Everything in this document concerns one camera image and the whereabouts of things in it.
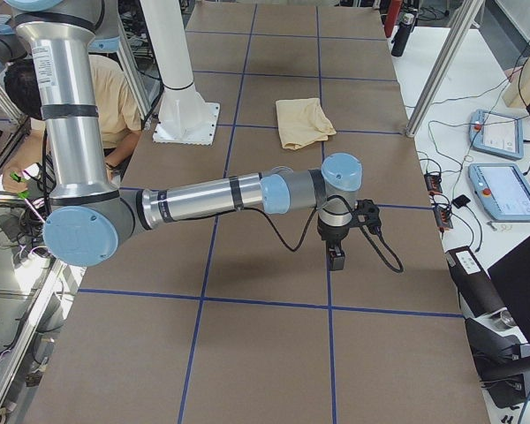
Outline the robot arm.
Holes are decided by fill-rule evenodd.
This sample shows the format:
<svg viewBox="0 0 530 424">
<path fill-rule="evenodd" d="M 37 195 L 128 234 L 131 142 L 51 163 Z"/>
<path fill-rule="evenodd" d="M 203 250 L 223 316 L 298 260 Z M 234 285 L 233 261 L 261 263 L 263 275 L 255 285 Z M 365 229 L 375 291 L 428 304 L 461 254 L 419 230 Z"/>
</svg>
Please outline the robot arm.
<svg viewBox="0 0 530 424">
<path fill-rule="evenodd" d="M 285 167 L 171 187 L 173 161 L 147 162 L 153 183 L 119 188 L 108 180 L 90 70 L 94 42 L 113 34 L 117 6 L 107 1 L 13 1 L 17 34 L 31 50 L 56 174 L 52 210 L 42 226 L 49 251 L 71 265 L 109 259 L 130 237 L 164 223 L 253 210 L 263 216 L 307 209 L 325 243 L 329 267 L 345 263 L 343 240 L 359 229 L 384 244 L 377 206 L 358 197 L 360 161 L 335 153 L 317 169 Z"/>
</svg>

